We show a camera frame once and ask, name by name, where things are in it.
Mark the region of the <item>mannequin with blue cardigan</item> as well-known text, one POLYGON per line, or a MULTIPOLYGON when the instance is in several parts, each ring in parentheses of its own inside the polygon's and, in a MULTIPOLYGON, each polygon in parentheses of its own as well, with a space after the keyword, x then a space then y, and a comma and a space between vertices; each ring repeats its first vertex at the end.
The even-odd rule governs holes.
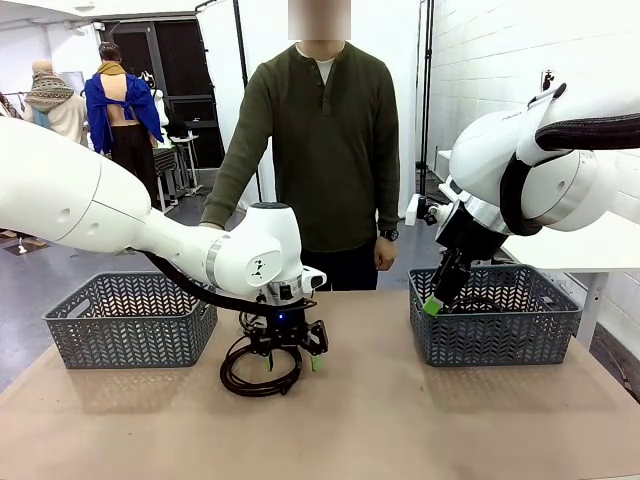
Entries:
POLYGON ((99 56, 101 65, 84 87, 94 150, 134 174, 160 209, 153 149, 164 139, 151 89, 125 71, 117 45, 101 43, 99 56))

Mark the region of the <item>background work desk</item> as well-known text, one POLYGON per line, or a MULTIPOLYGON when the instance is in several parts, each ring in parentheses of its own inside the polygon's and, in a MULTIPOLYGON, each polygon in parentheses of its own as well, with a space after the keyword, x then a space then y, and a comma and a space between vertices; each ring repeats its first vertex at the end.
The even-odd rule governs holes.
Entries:
POLYGON ((161 211, 167 213, 183 197, 192 197, 202 188, 196 172, 195 141, 191 131, 186 137, 171 137, 153 149, 161 211))

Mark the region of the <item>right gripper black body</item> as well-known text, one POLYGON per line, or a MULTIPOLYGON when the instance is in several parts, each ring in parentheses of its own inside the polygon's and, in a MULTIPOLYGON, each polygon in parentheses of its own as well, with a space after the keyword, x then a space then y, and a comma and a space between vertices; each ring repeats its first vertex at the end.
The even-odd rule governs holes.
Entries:
POLYGON ((504 235, 483 226, 463 205, 457 205, 440 227, 436 242, 445 248, 436 273, 440 279, 469 272, 476 261, 490 260, 504 243, 504 235))

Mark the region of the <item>person's left hand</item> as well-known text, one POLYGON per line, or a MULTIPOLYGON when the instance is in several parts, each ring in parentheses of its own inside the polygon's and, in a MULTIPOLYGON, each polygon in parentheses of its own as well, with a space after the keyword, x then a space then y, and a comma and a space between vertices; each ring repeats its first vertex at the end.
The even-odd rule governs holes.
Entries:
POLYGON ((382 236, 375 243, 374 265, 378 271, 389 271, 398 255, 396 244, 382 236))

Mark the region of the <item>mannequin with patterned scarf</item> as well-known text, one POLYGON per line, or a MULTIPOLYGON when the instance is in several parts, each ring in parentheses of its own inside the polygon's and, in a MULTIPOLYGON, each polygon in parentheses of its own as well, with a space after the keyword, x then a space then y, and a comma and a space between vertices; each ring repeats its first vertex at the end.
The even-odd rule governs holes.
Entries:
POLYGON ((27 121, 88 146, 86 101, 54 72, 51 61, 33 62, 25 103, 27 121))

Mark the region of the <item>person in dark green sweater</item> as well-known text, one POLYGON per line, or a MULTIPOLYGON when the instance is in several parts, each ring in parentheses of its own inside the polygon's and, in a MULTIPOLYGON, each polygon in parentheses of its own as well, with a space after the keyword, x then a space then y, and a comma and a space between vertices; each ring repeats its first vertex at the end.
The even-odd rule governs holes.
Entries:
POLYGON ((327 290, 372 291, 382 272, 376 178, 395 169, 400 178, 393 79, 351 44, 351 0, 288 0, 288 22, 293 45, 250 78, 226 155, 270 152, 302 262, 326 274, 327 290))

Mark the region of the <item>white photo backdrop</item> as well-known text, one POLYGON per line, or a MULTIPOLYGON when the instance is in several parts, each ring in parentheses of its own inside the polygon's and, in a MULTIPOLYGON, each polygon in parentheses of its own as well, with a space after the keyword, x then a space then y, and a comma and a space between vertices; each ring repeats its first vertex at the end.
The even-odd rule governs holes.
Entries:
MULTIPOLYGON (((394 82, 399 117, 403 215, 415 193, 420 0, 352 0, 350 42, 383 61, 394 82)), ((214 86, 223 146, 233 135, 246 77, 293 45, 287 0, 215 0, 196 14, 214 86)))

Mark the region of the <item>black backdrop stand pole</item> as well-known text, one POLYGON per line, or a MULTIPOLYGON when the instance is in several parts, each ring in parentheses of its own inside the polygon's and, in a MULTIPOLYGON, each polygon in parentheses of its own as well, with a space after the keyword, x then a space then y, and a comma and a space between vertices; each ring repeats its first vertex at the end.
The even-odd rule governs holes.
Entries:
POLYGON ((239 0, 204 0, 195 7, 217 100, 242 98, 248 68, 239 0))
POLYGON ((426 0, 427 3, 427 24, 425 31, 425 52, 423 70, 423 98, 422 98, 422 124, 421 124, 421 150, 419 161, 419 193, 426 194, 426 183, 428 175, 428 132, 430 116, 430 91, 431 91, 431 68, 433 57, 433 29, 435 0, 426 0))

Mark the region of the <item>person's left forearm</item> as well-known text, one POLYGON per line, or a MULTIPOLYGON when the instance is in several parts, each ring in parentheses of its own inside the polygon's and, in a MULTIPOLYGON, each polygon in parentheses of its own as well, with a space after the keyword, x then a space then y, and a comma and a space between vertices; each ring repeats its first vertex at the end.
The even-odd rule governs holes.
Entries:
POLYGON ((400 190, 399 172, 384 170, 375 183, 375 200, 380 232, 395 230, 398 223, 398 201, 400 190))

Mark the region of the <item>garments on clothes rack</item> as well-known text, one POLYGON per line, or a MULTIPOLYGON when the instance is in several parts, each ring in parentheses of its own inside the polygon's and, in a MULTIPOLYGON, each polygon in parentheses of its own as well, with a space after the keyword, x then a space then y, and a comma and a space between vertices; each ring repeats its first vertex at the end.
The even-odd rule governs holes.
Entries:
POLYGON ((23 119, 12 103, 0 92, 0 116, 23 119))

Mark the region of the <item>dark window wall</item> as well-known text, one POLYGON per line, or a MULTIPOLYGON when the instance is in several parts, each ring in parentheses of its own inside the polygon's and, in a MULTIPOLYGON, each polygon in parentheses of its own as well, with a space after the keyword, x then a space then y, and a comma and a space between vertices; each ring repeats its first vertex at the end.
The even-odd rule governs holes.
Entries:
POLYGON ((107 22, 100 37, 119 47, 127 72, 153 78, 152 89, 163 94, 166 131, 197 137, 195 167, 219 167, 224 146, 197 21, 107 22))

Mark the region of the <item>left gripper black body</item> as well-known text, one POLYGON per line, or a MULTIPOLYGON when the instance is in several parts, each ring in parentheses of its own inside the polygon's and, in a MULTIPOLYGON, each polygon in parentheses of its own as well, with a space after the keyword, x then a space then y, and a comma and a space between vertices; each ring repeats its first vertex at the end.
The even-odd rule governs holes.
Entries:
POLYGON ((309 299, 285 306, 265 305, 261 314, 248 314, 248 338, 252 350, 284 348, 307 350, 311 345, 311 326, 306 321, 309 299))

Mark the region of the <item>person's right forearm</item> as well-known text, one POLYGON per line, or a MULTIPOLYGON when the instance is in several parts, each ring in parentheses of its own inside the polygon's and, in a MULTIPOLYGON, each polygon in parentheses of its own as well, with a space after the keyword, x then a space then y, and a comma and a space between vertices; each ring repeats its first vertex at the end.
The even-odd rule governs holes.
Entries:
POLYGON ((207 196, 200 224, 223 229, 258 169, 262 157, 257 151, 229 151, 207 196))

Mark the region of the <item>grey plastic lattice basket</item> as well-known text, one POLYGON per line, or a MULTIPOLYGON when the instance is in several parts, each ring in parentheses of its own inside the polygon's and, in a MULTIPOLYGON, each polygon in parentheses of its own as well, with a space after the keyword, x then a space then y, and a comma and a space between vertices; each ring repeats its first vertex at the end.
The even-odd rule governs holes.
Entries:
POLYGON ((44 314, 68 369, 195 365, 217 311, 159 272, 98 274, 44 314))
POLYGON ((433 367, 561 364, 582 307, 526 265, 475 266, 453 303, 423 311, 436 270, 413 269, 409 311, 423 360, 433 367))

